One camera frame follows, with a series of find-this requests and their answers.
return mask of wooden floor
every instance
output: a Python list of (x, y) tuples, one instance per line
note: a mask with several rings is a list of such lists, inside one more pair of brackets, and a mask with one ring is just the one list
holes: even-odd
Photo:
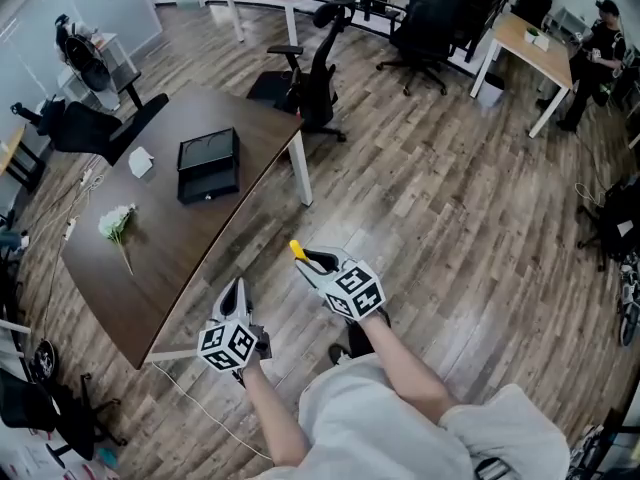
[[(246, 42), (235, 40), (226, 8), (160, 9), (163, 43), (139, 63), (143, 100), (175, 93), (189, 80), (244, 95), (263, 70), (285, 67), (266, 54), (286, 44), (284, 14), (240, 9)], [(327, 30), (297, 15), (302, 64)], [(541, 75), (504, 54), (499, 69), (508, 92), (482, 111), (468, 93), (472, 80), (443, 69), (449, 95), (417, 80), (403, 96), (400, 70), (375, 70), (394, 57), (381, 37), (356, 28), (342, 34), (331, 61), (340, 95), (334, 125), (346, 144), (306, 137), (315, 201), (299, 203), (290, 165), (278, 162), (253, 193), (222, 243), (207, 257), (161, 339), (181, 342), (203, 325), (220, 288), (243, 275), (253, 288), (255, 318), (271, 334), (268, 376), (292, 410), (303, 388), (327, 367), (325, 352), (344, 339), (344, 323), (293, 266), (287, 243), (346, 248), (382, 279), (393, 327), (413, 351), (466, 402), (482, 402), (516, 382), (570, 440), (608, 409), (620, 406), (640, 363), (640, 340), (617, 344), (617, 268), (596, 271), (595, 250), (575, 243), (591, 229), (575, 210), (574, 183), (597, 190), (636, 170), (622, 118), (592, 106), (575, 136), (554, 126), (529, 139), (537, 119)], [(126, 99), (120, 114), (132, 111)], [(73, 184), (91, 158), (54, 153), (41, 187), (19, 225), (25, 226)], [(108, 175), (101, 161), (98, 172)], [(63, 210), (75, 189), (61, 203)], [(83, 202), (69, 213), (79, 214)], [(50, 225), (22, 266), (21, 305), (34, 339), (44, 332), (50, 276), (65, 219)], [(32, 226), (36, 238), (47, 224)], [(124, 478), (247, 478), (269, 463), (229, 438), (153, 366), (132, 369), (111, 344), (75, 289), (62, 261), (48, 312), (47, 335), (61, 353), (61, 378), (75, 386), (94, 374), (92, 397), (120, 397), (110, 413)], [(207, 410), (264, 450), (242, 388), (198, 360), (163, 363)]]

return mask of trash bin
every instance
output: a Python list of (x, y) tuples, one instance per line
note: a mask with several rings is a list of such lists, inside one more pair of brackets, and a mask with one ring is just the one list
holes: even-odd
[(483, 107), (491, 108), (503, 92), (504, 80), (497, 75), (487, 73), (478, 92), (478, 101)]

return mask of black tray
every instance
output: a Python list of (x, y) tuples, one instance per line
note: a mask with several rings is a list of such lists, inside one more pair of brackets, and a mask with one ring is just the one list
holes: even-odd
[(233, 128), (180, 143), (178, 199), (189, 204), (238, 192), (238, 153), (239, 140)]

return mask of cap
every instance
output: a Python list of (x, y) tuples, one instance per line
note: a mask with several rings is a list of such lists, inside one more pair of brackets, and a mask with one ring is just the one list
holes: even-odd
[(66, 14), (61, 14), (56, 18), (56, 26), (64, 25), (67, 21), (69, 21), (69, 16)]
[(596, 7), (600, 9), (602, 12), (606, 12), (609, 14), (613, 14), (614, 16), (620, 16), (620, 11), (618, 10), (618, 6), (613, 3), (612, 0), (602, 0), (596, 1)]

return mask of backpack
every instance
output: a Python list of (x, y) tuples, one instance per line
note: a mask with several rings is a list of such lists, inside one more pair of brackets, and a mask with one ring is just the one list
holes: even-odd
[(92, 91), (104, 91), (111, 80), (106, 64), (98, 59), (100, 52), (91, 41), (78, 35), (75, 23), (71, 26), (71, 34), (64, 43), (64, 54), (67, 64), (80, 73), (82, 81)]

